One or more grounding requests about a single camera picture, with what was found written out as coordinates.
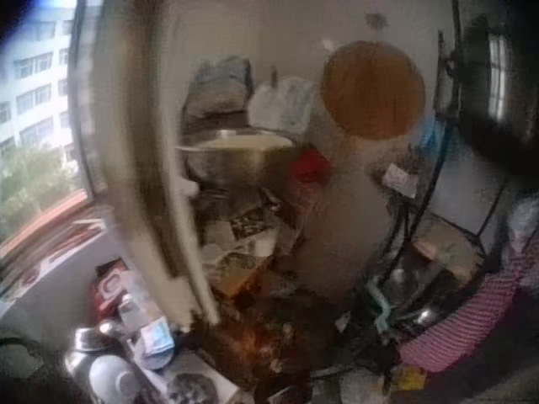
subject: tree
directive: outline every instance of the tree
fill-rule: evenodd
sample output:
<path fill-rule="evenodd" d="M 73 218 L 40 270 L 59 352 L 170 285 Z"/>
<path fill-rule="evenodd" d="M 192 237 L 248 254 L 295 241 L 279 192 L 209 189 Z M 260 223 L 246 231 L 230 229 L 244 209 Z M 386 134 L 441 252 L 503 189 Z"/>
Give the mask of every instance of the tree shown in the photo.
<path fill-rule="evenodd" d="M 77 188 L 80 179 L 62 164 L 61 149 L 8 151 L 0 160 L 0 242 Z"/>

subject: pink striped cloth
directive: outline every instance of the pink striped cloth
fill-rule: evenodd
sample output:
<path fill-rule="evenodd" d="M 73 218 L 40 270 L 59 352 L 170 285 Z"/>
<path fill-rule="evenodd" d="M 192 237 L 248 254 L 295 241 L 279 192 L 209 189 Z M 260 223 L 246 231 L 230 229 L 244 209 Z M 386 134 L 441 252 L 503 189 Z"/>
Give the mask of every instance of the pink striped cloth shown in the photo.
<path fill-rule="evenodd" d="M 485 275 L 476 294 L 459 310 L 400 347 L 405 364 L 441 372 L 472 353 L 510 307 L 521 275 L 533 268 L 539 257 L 539 238 L 524 253 L 510 254 L 509 264 Z"/>

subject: building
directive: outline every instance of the building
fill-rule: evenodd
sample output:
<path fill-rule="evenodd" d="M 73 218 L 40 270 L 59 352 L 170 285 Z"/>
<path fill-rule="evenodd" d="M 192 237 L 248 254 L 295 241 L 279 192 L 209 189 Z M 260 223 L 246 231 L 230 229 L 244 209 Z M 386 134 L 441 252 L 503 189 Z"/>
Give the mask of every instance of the building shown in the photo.
<path fill-rule="evenodd" d="M 67 63 L 74 8 L 38 7 L 0 52 L 0 155 L 47 142 L 74 162 Z"/>

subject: metal pot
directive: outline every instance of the metal pot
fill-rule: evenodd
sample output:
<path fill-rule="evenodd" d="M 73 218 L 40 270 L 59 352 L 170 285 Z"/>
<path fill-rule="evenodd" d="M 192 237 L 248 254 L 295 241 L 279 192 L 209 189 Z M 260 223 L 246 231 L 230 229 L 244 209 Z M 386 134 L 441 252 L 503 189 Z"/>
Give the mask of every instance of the metal pot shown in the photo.
<path fill-rule="evenodd" d="M 298 156 L 295 146 L 259 149 L 212 149 L 200 143 L 219 138 L 245 135 L 283 134 L 254 128 L 204 130 L 189 134 L 177 149 L 184 156 L 196 180 L 218 188 L 268 186 L 282 181 L 290 164 Z"/>
<path fill-rule="evenodd" d="M 509 25 L 489 27 L 480 16 L 465 31 L 457 52 L 461 134 L 512 172 L 537 170 L 539 71 L 529 39 Z"/>

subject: apartment building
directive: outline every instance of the apartment building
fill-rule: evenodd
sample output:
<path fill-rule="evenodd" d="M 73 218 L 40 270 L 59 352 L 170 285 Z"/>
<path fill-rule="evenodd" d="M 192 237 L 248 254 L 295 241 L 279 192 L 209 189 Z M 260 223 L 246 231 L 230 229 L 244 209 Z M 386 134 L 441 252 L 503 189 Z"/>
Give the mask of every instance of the apartment building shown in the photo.
<path fill-rule="evenodd" d="M 67 63 L 74 8 L 39 7 L 0 54 L 0 156 L 47 142 L 73 160 Z"/>

